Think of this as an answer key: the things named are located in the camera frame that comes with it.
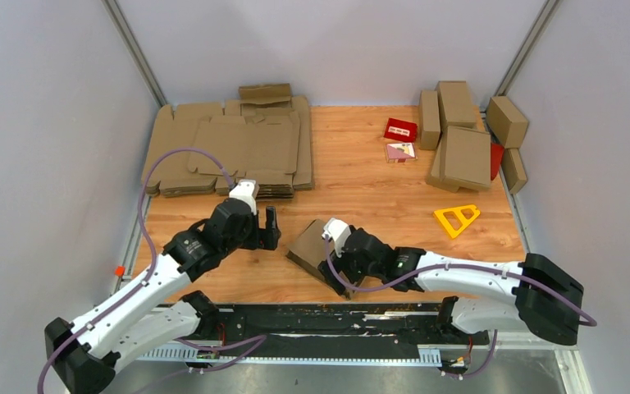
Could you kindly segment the brown cardboard box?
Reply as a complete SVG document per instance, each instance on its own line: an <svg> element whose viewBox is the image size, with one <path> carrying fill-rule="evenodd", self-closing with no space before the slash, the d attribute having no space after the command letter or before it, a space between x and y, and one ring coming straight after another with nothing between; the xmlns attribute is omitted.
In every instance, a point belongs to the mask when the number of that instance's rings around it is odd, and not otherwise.
<svg viewBox="0 0 630 394"><path fill-rule="evenodd" d="M312 220L295 240L287 245L286 258L302 268L309 276L329 287L339 297L351 300L354 295L351 290L338 283L337 280L333 284L331 273L327 268L325 274L319 270L320 263L326 262L322 239L325 224L321 219Z"/></svg>

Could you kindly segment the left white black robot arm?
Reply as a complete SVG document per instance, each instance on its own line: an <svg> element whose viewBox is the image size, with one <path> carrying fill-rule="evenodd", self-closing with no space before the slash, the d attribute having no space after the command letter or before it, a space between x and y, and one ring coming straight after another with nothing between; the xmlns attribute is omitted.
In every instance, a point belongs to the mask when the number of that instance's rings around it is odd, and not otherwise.
<svg viewBox="0 0 630 394"><path fill-rule="evenodd" d="M72 321L55 318L47 324L47 360L36 391L44 391L48 372L54 371L70 393L100 393L148 351L190 335L212 337L218 311L201 291L183 295L162 314L150 311L236 250L275 250L280 238L275 207L266 208L266 226L260 227L253 198L220 202L209 218L176 233L127 286Z"/></svg>

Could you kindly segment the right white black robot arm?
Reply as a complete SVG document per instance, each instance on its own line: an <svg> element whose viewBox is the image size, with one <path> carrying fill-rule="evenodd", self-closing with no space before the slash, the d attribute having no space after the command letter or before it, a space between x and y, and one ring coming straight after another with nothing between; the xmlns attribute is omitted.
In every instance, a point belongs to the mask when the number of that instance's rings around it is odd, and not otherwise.
<svg viewBox="0 0 630 394"><path fill-rule="evenodd" d="M597 321L582 307L583 285L542 254L488 263L457 259L414 247L391 247L362 228L321 231L326 257L320 263L338 292L364 292L366 277L380 280L373 292L442 291L436 319L440 339L457 342L487 330L528 331L544 341L574 346L581 327Z"/></svg>

